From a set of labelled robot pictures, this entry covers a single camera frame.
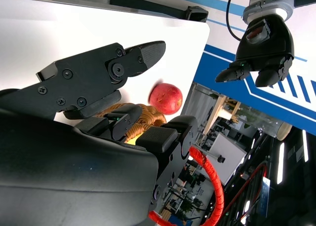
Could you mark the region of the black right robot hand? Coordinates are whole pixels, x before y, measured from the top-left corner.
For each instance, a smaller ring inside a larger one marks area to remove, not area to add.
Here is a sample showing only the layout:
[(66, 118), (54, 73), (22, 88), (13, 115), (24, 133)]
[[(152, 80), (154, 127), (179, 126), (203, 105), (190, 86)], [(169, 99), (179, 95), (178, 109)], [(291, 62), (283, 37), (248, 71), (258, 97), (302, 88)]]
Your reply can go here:
[(164, 55), (164, 41), (113, 43), (57, 60), (39, 83), (0, 93), (0, 223), (3, 226), (136, 226), (154, 210), (189, 157), (193, 116), (150, 127), (119, 89)]

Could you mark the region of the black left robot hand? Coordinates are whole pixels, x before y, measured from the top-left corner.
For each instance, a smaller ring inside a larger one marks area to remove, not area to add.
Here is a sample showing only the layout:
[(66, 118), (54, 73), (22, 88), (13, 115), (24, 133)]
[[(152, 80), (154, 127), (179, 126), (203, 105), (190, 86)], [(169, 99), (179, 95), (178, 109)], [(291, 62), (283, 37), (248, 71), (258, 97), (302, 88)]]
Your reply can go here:
[(293, 60), (294, 42), (283, 18), (276, 14), (264, 16), (249, 23), (235, 61), (215, 81), (243, 80), (251, 72), (258, 72), (255, 86), (271, 86), (288, 76)]

